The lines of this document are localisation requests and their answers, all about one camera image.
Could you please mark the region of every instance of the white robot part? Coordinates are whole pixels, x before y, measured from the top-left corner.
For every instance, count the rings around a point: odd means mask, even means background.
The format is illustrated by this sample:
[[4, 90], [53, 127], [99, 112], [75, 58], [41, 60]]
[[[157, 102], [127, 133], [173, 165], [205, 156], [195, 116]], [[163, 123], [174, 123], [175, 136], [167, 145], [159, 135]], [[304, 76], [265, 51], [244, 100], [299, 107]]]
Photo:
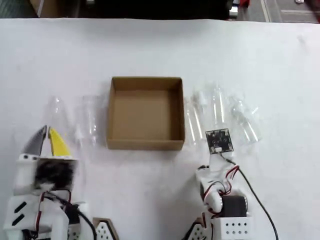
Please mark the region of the white robot part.
[[69, 219], [60, 205], [49, 199], [39, 201], [35, 195], [13, 196], [8, 202], [4, 231], [9, 240], [22, 240], [22, 230], [36, 230], [38, 219], [38, 232], [51, 232], [52, 240], [63, 240], [68, 235]]
[[215, 240], [251, 240], [253, 239], [252, 217], [218, 217], [211, 221], [214, 226]]
[[97, 239], [116, 240], [105, 222], [100, 222], [95, 230]]
[[219, 190], [222, 190], [222, 186], [217, 184], [216, 186], [210, 187], [210, 189], [207, 189], [208, 192], [204, 196], [204, 203], [207, 204], [213, 212], [219, 213], [222, 210], [222, 198], [219, 194]]
[[205, 239], [205, 229], [200, 223], [195, 224], [187, 240], [202, 240]]
[[32, 154], [20, 154], [13, 186], [14, 195], [25, 195], [32, 192], [38, 157]]

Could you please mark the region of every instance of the floor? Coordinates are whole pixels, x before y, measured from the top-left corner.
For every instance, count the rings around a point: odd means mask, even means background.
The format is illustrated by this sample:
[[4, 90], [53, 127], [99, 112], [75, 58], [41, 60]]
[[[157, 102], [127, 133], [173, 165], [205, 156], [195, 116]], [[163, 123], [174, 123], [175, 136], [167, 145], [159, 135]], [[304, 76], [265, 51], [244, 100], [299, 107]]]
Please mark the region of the floor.
[[[295, 0], [251, 0], [248, 8], [239, 10], [238, 21], [271, 23], [318, 23], [320, 7], [312, 11], [307, 3]], [[29, 1], [0, 0], [0, 18], [36, 17]]]
[[251, 0], [248, 9], [240, 9], [238, 15], [239, 21], [271, 23], [318, 23], [317, 18], [320, 8], [314, 12], [307, 3], [295, 0]]

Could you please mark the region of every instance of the perforated metal bracket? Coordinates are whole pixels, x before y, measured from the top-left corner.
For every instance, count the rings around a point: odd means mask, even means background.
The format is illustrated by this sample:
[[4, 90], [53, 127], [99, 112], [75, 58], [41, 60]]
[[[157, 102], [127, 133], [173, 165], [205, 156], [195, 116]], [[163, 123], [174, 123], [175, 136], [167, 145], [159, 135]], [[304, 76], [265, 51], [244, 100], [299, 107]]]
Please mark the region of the perforated metal bracket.
[[77, 224], [70, 224], [68, 228], [68, 240], [78, 240], [81, 234], [81, 225], [80, 223]]
[[205, 237], [204, 228], [200, 223], [195, 224], [188, 236], [187, 240], [202, 240]]
[[99, 240], [119, 240], [116, 229], [112, 221], [108, 218], [93, 218], [96, 237]]
[[215, 240], [254, 239], [252, 217], [219, 217], [214, 218], [212, 224]]

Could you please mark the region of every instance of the cardboard box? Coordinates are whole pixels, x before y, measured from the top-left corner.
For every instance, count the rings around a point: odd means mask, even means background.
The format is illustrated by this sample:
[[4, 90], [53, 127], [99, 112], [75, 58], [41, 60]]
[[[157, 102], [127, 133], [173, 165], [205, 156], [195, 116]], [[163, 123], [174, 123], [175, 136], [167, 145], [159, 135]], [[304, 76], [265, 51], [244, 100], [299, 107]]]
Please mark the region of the cardboard box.
[[109, 149], [181, 150], [184, 96], [179, 77], [113, 77], [106, 141]]
[[39, 18], [63, 17], [60, 10], [59, 0], [30, 0]]

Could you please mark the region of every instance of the white tabletop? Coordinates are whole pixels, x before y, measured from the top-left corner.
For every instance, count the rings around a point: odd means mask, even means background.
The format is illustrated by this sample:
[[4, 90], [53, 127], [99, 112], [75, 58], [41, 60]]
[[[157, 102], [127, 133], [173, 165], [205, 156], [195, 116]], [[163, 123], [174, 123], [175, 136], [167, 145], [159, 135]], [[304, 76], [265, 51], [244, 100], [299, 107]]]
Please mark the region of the white tabletop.
[[[1, 19], [0, 35], [2, 221], [18, 155], [14, 136], [21, 136], [15, 131], [40, 128], [50, 96], [59, 95], [74, 120], [78, 97], [108, 91], [112, 76], [178, 76], [186, 96], [216, 81], [260, 107], [263, 140], [236, 161], [280, 239], [319, 238], [319, 25]], [[208, 160], [189, 147], [99, 149], [86, 168], [91, 214], [111, 218], [122, 240], [181, 239], [201, 212], [194, 173]], [[274, 239], [258, 205], [253, 214], [256, 239]]]

